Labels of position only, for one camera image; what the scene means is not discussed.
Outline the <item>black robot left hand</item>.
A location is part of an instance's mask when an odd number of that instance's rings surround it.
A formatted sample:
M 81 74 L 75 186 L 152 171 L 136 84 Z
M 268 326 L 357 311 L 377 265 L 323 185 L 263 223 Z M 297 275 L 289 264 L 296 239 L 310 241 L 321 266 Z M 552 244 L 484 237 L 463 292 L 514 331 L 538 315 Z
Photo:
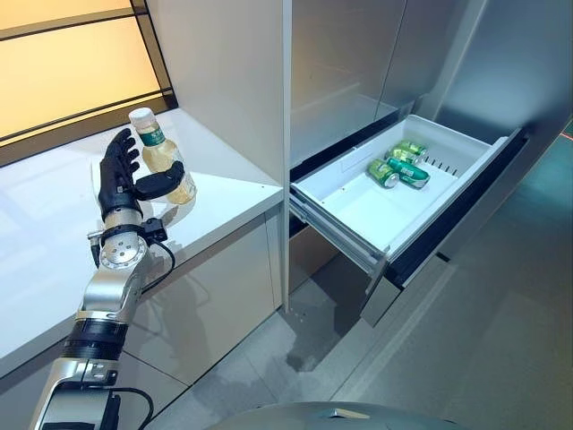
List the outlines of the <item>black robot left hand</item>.
M 176 160 L 167 170 L 133 181 L 133 173 L 140 167 L 135 160 L 140 153 L 134 145 L 131 130 L 124 128 L 108 144 L 105 156 L 99 162 L 98 205 L 103 220 L 119 209 L 142 215 L 139 202 L 171 193 L 184 178 L 184 164 Z

